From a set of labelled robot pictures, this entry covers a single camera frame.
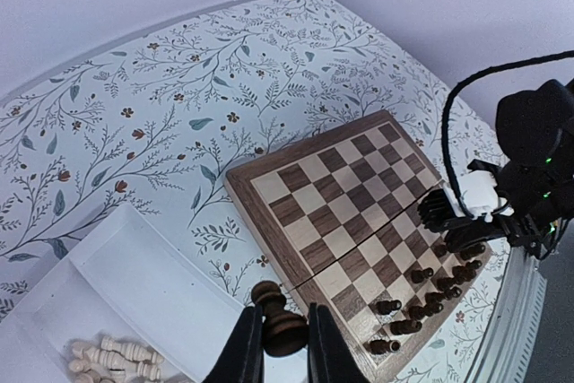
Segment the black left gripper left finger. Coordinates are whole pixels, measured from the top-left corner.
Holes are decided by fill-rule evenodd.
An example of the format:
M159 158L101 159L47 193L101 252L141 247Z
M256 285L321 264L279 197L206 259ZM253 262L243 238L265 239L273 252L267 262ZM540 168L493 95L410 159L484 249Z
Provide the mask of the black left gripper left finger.
M259 383L264 381L263 310L242 310L222 352L204 383Z

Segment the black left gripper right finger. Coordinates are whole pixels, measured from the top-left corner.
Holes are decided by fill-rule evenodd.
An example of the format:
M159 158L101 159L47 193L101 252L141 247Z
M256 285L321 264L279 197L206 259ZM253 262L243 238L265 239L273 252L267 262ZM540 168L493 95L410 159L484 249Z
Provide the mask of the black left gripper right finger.
M329 308L309 307L309 382L368 382L356 364Z

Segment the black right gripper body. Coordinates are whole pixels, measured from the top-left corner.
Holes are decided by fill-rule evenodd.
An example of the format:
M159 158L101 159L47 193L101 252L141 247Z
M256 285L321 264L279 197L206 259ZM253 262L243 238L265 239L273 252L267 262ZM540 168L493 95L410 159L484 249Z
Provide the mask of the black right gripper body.
M541 222L531 214L522 217L496 215L492 222L477 219L448 231L445 243L449 252L460 253L475 244L504 238L512 248L523 248L529 256L542 260L558 244L559 227Z

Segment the dark chess piece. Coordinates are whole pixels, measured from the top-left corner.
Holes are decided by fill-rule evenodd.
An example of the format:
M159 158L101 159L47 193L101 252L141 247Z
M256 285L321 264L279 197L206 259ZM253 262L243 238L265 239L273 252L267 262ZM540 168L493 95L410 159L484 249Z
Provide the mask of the dark chess piece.
M434 270L432 267L417 269L417 270L413 270L411 272L411 280L415 284L423 283L426 280L431 279L431 277L433 275L434 275Z
M478 270L482 267L482 262L475 260L472 262L467 262L465 265L457 265L452 268L452 276L459 283L469 282L473 280L478 273Z
M441 292L452 289L456 285L462 285L463 283L470 282L473 279L472 276L467 274L458 274L457 276L442 277L437 280L437 288Z
M399 311L403 304L400 300L380 300L375 303L374 307L379 315L389 315Z
M425 294L427 303L438 303L444 300L453 300L462 295L462 290L458 286L454 286L443 292L428 292Z
M374 355L397 353L401 344L397 340L376 339L369 342L369 350Z
M392 335L409 335L419 332L422 329L422 322L419 320L398 320L389 324Z

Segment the dark pawn fourteenth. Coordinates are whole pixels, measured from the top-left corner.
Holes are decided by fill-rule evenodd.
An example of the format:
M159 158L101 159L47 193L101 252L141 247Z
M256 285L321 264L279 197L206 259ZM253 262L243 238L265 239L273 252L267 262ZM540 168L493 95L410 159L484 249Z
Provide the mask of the dark pawn fourteenth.
M263 347L271 357L285 357L304 348L309 339L307 319L286 308L286 297L279 285L272 281L257 283L251 300L262 308Z

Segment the dark pawn twelfth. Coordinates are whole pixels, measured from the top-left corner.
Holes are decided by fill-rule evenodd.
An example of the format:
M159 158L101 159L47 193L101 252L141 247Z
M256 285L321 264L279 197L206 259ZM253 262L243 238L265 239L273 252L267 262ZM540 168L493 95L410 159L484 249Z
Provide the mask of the dark pawn twelfth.
M486 245L484 243L476 243L469 248L463 249L459 256L462 260L468 261L474 257L480 256L482 253L485 252Z

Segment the dark pawn thirteenth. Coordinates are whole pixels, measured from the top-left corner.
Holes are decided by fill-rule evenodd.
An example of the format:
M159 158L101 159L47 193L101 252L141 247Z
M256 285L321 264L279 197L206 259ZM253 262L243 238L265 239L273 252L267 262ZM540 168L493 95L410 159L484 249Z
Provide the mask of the dark pawn thirteenth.
M443 243L434 245L432 250L436 257L445 257L448 253L448 247Z

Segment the dark chess piece eleventh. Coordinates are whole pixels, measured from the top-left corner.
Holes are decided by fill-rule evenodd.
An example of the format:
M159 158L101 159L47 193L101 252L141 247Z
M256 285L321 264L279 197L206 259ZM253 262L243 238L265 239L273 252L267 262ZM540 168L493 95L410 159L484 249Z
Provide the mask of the dark chess piece eleventh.
M423 320L424 318L432 317L439 314L444 309L444 305L440 302L427 303L424 306L412 306L408 309L408 315L413 320Z

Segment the white plastic compartment tray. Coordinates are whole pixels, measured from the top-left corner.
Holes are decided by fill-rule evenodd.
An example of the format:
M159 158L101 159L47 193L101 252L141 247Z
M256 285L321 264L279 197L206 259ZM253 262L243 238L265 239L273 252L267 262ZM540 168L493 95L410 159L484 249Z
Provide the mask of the white plastic compartment tray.
M1 325L3 382L66 382L74 340L149 344L197 381L216 362L242 305L131 205L60 260Z

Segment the wooden chess board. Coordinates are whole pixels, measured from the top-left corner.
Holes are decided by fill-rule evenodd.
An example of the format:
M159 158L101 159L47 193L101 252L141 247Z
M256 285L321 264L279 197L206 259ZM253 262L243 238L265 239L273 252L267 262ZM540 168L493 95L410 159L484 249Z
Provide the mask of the wooden chess board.
M458 254L436 257L445 244L418 214L421 200L442 184L434 165L385 110L300 141L227 172L224 185L283 286L302 310L327 306L362 373L392 382L425 346L442 345L439 329L462 295L400 335L397 353L374 355L369 342L391 339L389 324L406 320L438 292L437 280L465 265ZM415 284L411 272L432 267ZM403 307L379 315L375 303Z

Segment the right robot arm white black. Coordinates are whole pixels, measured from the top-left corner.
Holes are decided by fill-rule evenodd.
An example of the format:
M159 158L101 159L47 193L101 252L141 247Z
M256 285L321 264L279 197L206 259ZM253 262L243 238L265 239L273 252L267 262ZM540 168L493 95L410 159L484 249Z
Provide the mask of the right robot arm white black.
M556 80L502 98L495 131L504 166L472 160L458 177L470 220L461 211L448 223L451 252L505 238L543 260L573 219L573 84Z

